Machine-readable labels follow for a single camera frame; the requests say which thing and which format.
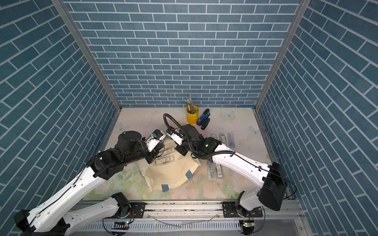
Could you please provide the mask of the cream canvas tote bag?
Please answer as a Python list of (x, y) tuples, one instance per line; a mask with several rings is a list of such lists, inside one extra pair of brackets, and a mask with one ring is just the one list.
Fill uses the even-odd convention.
[[(180, 187), (186, 181), (193, 178), (194, 172), (200, 166), (199, 160), (193, 159), (190, 152), (187, 152), (186, 155), (180, 154), (176, 150), (177, 144), (170, 137), (166, 136), (163, 143), (164, 148), (160, 150), (159, 157), (156, 159), (173, 156), (174, 161), (161, 165), (155, 165), (155, 161), (148, 164), (145, 159), (137, 161), (140, 172), (150, 192), (155, 190), (167, 192)], [(170, 148), (175, 148), (175, 151), (168, 155), (161, 156), (162, 152)]]

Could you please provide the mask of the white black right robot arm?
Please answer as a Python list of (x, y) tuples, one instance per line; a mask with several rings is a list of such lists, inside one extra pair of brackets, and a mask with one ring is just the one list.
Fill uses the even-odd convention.
[(164, 114), (163, 121), (178, 152), (189, 152), (192, 158), (220, 164), (255, 183), (255, 189), (242, 191), (237, 198), (235, 207), (239, 215), (247, 217), (257, 207), (280, 211), (290, 182), (280, 164), (249, 159), (215, 138), (204, 138), (193, 125), (181, 126), (170, 114)]

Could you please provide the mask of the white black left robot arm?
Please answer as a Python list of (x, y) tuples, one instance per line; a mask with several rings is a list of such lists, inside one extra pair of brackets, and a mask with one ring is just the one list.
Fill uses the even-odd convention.
[(154, 161), (164, 147), (165, 134), (156, 129), (147, 139), (136, 131), (125, 131), (115, 147), (91, 157), (82, 171), (51, 198), (33, 209), (15, 214), (18, 229), (25, 236), (68, 236), (77, 229), (107, 217), (133, 219), (134, 211), (123, 193), (81, 210), (72, 211), (81, 199), (130, 163)]

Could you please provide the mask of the yellow pencil cup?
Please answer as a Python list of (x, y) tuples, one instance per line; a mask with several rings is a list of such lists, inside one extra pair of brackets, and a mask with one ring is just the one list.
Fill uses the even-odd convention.
[(187, 111), (187, 122), (189, 124), (196, 124), (197, 121), (198, 121), (198, 119), (199, 119), (199, 113), (198, 113), (199, 108), (194, 105), (193, 106), (193, 108), (194, 108), (194, 113), (193, 114), (191, 113), (190, 108), (191, 108), (190, 106), (188, 106), (186, 108), (186, 111)]

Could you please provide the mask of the black stapler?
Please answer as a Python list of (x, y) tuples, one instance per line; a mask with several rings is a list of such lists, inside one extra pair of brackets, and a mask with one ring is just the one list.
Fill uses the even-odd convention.
[(202, 129), (202, 130), (205, 130), (206, 127), (208, 126), (209, 122), (210, 122), (210, 118), (207, 118), (207, 119), (201, 124), (201, 129)]

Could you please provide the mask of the blue stapler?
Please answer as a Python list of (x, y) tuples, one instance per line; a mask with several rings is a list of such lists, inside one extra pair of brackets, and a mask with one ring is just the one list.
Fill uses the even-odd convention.
[(203, 124), (203, 122), (207, 119), (207, 118), (209, 118), (209, 116), (210, 116), (210, 109), (206, 109), (204, 112), (203, 112), (203, 114), (201, 115), (201, 117), (197, 120), (197, 125), (198, 126), (201, 126), (202, 124)]

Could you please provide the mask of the pencils in cup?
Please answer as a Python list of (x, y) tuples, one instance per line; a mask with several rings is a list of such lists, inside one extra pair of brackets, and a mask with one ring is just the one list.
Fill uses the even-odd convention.
[(195, 109), (194, 109), (194, 105), (193, 105), (193, 102), (192, 102), (192, 99), (191, 98), (187, 98), (185, 99), (185, 102), (189, 108), (189, 113), (190, 114), (194, 114), (195, 113)]

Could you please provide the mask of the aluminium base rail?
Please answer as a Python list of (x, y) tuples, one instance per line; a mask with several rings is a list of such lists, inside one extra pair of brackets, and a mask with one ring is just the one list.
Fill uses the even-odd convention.
[(132, 201), (135, 219), (115, 217), (83, 227), (76, 235), (112, 236), (311, 236), (297, 200), (285, 200), (280, 211), (257, 207), (240, 212), (234, 200)]

